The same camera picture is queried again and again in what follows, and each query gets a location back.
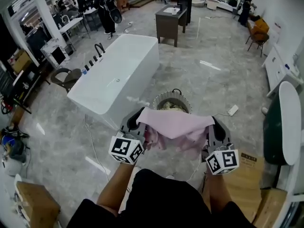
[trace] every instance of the cardboard box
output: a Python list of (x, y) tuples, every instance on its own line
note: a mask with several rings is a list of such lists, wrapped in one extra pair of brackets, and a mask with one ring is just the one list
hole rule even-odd
[(262, 202), (253, 224), (257, 228), (271, 228), (286, 200), (287, 192), (280, 189), (262, 190)]
[(30, 59), (29, 55), (23, 49), (18, 52), (16, 58), (17, 60), (12, 66), (12, 68), (17, 74), (20, 73), (21, 70), (25, 70), (32, 63), (32, 60)]
[(42, 185), (17, 182), (22, 207), (31, 228), (53, 228), (60, 206)]
[[(264, 158), (238, 150), (239, 168), (223, 174), (223, 178), (232, 200), (238, 205), (245, 217), (252, 222), (262, 200), (260, 180), (264, 170)], [(205, 182), (202, 197), (210, 209), (208, 179)]]

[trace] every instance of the bathtub faucet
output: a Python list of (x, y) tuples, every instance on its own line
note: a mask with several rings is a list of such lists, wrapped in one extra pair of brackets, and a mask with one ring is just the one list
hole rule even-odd
[(102, 50), (102, 52), (105, 53), (105, 49), (104, 49), (103, 45), (101, 45), (101, 43), (99, 43), (99, 44), (95, 44), (94, 46), (95, 46), (95, 50), (96, 50), (97, 53), (98, 53), (98, 56), (101, 57), (101, 54), (100, 54), (100, 52), (98, 51), (97, 47), (99, 47), (99, 48)]

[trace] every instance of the black bag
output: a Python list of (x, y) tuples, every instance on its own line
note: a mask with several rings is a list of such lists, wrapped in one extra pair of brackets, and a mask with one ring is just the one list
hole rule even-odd
[(103, 0), (103, 4), (100, 3), (99, 6), (110, 13), (110, 17), (114, 23), (119, 24), (123, 20), (115, 0)]
[(237, 3), (238, 2), (236, 0), (230, 0), (228, 4), (232, 7), (236, 7), (238, 5)]

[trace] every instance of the pink cloth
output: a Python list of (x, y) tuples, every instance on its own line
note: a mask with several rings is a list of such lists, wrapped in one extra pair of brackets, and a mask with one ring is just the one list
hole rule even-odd
[(214, 124), (211, 116), (156, 111), (148, 107), (144, 108), (136, 122), (148, 125), (148, 133), (145, 135), (148, 150), (156, 146), (164, 150), (166, 144), (174, 144), (178, 151), (186, 151), (191, 159), (197, 158), (206, 143), (206, 127)]

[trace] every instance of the white pillar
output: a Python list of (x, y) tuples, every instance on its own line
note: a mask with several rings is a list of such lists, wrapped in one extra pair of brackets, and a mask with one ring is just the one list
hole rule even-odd
[(61, 45), (63, 47), (66, 47), (67, 44), (57, 28), (57, 25), (53, 19), (53, 16), (52, 16), (51, 12), (49, 11), (47, 2), (45, 0), (34, 0), (34, 1), (37, 6), (37, 9), (39, 11), (39, 14), (42, 17), (42, 20), (43, 20), (44, 24), (46, 25), (51, 36), (53, 38), (58, 38), (59, 41), (61, 41)]
[(13, 21), (10, 17), (10, 14), (7, 9), (3, 10), (3, 20), (8, 28), (10, 35), (14, 38), (15, 43), (22, 49), (24, 49), (29, 57), (32, 59), (32, 61), (35, 63), (36, 66), (39, 66), (39, 62), (36, 60), (34, 55), (31, 53), (31, 51), (28, 48), (28, 45), (25, 41), (25, 35), (20, 27), (20, 24), (18, 21)]

